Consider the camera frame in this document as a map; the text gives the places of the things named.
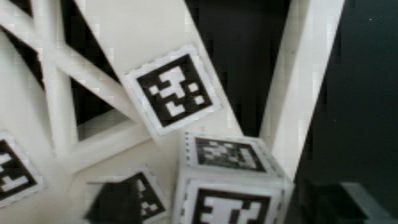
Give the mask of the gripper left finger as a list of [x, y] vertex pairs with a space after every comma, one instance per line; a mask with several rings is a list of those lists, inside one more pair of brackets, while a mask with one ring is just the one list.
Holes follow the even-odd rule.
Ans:
[[107, 183], [86, 213], [90, 224], [143, 224], [139, 189], [132, 183]]

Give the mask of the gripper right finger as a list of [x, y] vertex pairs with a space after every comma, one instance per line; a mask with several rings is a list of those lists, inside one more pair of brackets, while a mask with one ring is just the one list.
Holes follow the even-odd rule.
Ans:
[[301, 208], [310, 224], [395, 224], [395, 217], [358, 182], [306, 181]]

